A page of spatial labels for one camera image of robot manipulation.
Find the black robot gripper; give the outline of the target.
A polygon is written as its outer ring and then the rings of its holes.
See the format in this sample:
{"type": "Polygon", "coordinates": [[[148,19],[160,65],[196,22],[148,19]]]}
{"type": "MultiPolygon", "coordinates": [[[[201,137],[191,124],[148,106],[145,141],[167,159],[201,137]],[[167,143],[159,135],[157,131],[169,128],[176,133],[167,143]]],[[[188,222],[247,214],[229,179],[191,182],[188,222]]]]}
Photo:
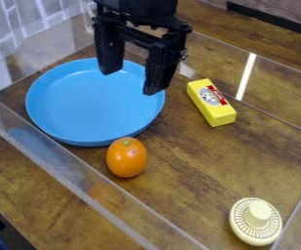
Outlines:
{"type": "Polygon", "coordinates": [[[124,41],[149,49],[143,93],[164,90],[177,63],[185,60],[191,25],[175,17],[177,0],[92,0],[93,43],[103,75],[121,69],[124,41]]]}

